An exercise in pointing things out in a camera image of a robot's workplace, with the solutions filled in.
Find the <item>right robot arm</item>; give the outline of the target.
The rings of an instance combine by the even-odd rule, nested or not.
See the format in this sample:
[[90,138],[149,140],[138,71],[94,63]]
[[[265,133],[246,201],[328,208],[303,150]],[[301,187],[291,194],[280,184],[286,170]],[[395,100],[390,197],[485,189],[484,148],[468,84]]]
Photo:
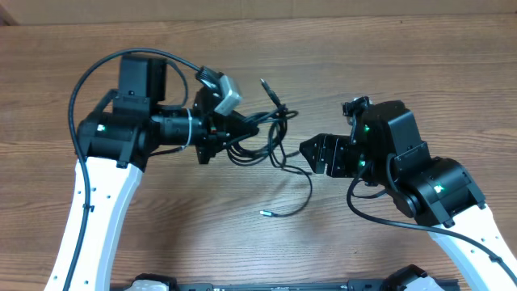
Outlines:
[[[464,166],[432,157],[413,112],[400,100],[367,96],[343,104],[347,136],[320,133],[299,151],[313,172],[350,178],[346,202],[365,220],[424,231],[442,248],[473,290],[514,290],[516,258],[505,243],[485,195]],[[368,215],[353,205],[355,187],[381,186],[410,222]]]

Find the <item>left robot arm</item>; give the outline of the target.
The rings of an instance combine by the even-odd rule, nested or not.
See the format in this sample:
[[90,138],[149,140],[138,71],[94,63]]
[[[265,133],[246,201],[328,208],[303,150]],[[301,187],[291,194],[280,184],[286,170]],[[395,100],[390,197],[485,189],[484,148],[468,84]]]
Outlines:
[[241,96],[227,75],[195,67],[195,103],[165,104],[168,69],[187,61],[151,48],[115,53],[118,86],[81,121],[69,119],[77,165],[72,204],[48,290],[107,290],[129,204],[149,159],[193,147],[199,163],[258,132],[236,110]]

